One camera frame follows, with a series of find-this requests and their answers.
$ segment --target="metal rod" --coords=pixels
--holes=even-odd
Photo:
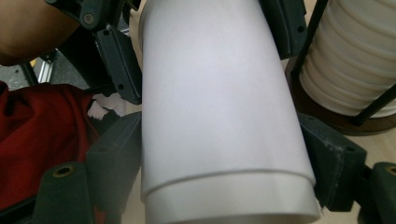
[[[297,56],[297,58],[290,59],[290,62],[288,64],[288,67],[291,66],[292,68],[290,72],[292,76],[298,76],[301,72],[301,68],[303,67],[305,57],[308,54],[309,47],[311,46],[312,40],[314,39],[315,32],[318,29],[320,19],[323,15],[323,12],[328,2],[329,0],[318,0],[317,3],[315,4],[315,8],[312,13],[311,20],[309,21],[305,44],[301,49],[301,52]]]
[[[365,109],[363,109],[359,113],[359,115],[352,118],[352,124],[356,126],[361,126],[364,121],[369,119],[372,115],[374,115],[376,112],[378,112],[380,109],[382,109],[394,99],[396,99],[396,84],[393,85],[389,90],[385,91]]]
[[[21,63],[20,67],[29,86],[37,85],[38,80],[37,77],[35,76],[35,71],[33,70],[32,65],[30,65],[30,63]]]

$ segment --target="white cylinder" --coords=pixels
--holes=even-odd
[[[300,81],[318,104],[356,116],[396,84],[396,0],[332,0]],[[396,101],[373,118],[396,113]]]
[[[142,201],[148,223],[308,223],[315,178],[257,0],[149,0]]]

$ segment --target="red fabric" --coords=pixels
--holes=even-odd
[[[87,117],[91,98],[70,85],[8,91],[0,81],[0,210],[36,195],[50,167],[84,161],[98,137]]]

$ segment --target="skin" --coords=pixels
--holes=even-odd
[[[78,23],[44,0],[0,0],[0,64],[11,66],[46,54]]]

